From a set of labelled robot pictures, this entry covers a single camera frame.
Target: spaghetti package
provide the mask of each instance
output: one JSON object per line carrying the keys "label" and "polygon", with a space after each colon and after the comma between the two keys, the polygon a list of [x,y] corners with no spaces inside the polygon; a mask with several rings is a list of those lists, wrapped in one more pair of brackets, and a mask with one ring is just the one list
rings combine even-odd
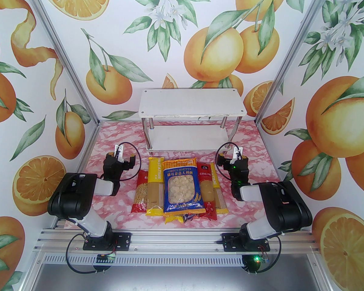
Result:
{"label": "spaghetti package", "polygon": [[147,183],[147,215],[163,216],[164,179],[162,162],[164,158],[150,157]]}
{"label": "spaghetti package", "polygon": [[213,188],[213,180],[210,164],[197,162],[198,180],[200,182],[202,200],[204,201],[205,213],[199,214],[199,217],[208,218],[217,221],[216,203]]}
{"label": "spaghetti package", "polygon": [[147,179],[148,172],[140,170],[137,175],[136,192],[131,213],[147,212]]}
{"label": "spaghetti package", "polygon": [[218,181],[214,163],[210,163],[210,168],[211,168],[211,177],[213,180],[214,198],[216,202],[216,213],[218,215],[229,213],[227,205],[225,204],[224,196],[222,195],[222,190],[220,187],[220,183]]}
{"label": "spaghetti package", "polygon": [[196,158],[162,163],[164,173],[164,215],[205,213]]}

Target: red pasta package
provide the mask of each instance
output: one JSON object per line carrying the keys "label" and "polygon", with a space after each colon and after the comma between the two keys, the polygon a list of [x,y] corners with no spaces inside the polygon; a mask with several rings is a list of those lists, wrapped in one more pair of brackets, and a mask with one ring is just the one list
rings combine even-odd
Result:
{"label": "red pasta package", "polygon": [[148,172],[140,170],[137,175],[136,193],[131,213],[147,212],[147,180]]}
{"label": "red pasta package", "polygon": [[209,163],[197,162],[198,180],[200,182],[201,196],[204,201],[205,213],[200,213],[199,217],[205,217],[217,221],[216,202],[213,189],[213,180]]}

